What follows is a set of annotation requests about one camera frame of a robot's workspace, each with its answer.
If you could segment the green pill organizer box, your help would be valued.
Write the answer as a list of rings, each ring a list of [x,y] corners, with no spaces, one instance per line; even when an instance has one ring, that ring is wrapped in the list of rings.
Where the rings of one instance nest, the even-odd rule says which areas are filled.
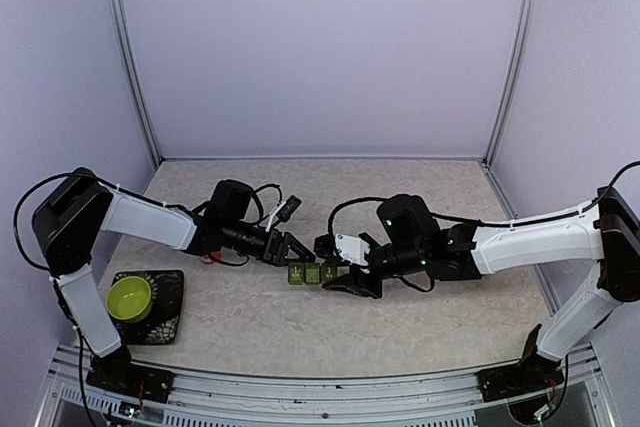
[[[319,286],[335,280],[340,267],[332,263],[290,263],[287,267],[287,282],[289,285]]]

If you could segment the red bottle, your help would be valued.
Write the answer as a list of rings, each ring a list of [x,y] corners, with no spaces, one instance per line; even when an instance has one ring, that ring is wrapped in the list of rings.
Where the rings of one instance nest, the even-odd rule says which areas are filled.
[[[214,264],[214,263],[220,263],[221,262],[221,252],[220,251],[214,251],[211,252],[210,254],[206,254],[203,257],[200,258],[200,261],[203,262],[204,264]]]

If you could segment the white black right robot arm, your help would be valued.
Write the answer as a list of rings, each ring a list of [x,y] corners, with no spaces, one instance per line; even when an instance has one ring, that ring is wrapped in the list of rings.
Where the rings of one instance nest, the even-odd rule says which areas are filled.
[[[375,198],[376,215],[389,239],[339,234],[329,220],[314,241],[315,254],[347,273],[327,290],[379,299],[383,283],[424,272],[438,281],[477,280],[511,268],[591,260],[586,280],[547,321],[529,334],[511,373],[523,391],[535,389],[573,346],[616,308],[639,299],[639,218],[612,184],[595,199],[554,213],[501,222],[448,217],[429,210],[422,197]]]

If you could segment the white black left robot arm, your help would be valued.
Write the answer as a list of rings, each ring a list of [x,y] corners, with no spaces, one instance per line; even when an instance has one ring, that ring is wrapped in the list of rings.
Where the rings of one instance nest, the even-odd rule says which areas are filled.
[[[267,212],[259,189],[219,181],[211,197],[194,208],[151,199],[109,182],[88,168],[50,176],[28,189],[12,214],[15,245],[22,258],[50,277],[63,312],[80,340],[102,360],[102,377],[121,392],[140,381],[137,365],[107,312],[92,271],[103,237],[117,245],[131,237],[194,257],[222,250],[274,267],[312,262],[299,239],[280,230],[301,201],[281,199]]]

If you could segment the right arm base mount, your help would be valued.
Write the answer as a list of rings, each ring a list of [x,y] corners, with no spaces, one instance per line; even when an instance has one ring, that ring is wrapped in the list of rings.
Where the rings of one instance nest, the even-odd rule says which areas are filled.
[[[484,402],[528,394],[565,381],[561,361],[547,359],[539,353],[537,340],[541,327],[538,324],[529,333],[518,361],[482,369],[476,374]]]

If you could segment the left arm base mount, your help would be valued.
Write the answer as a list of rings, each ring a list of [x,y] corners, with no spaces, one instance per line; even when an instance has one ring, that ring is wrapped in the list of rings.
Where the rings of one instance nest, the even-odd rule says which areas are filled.
[[[107,373],[92,367],[86,376],[88,385],[108,392],[167,403],[174,381],[168,370],[130,364],[124,370]]]

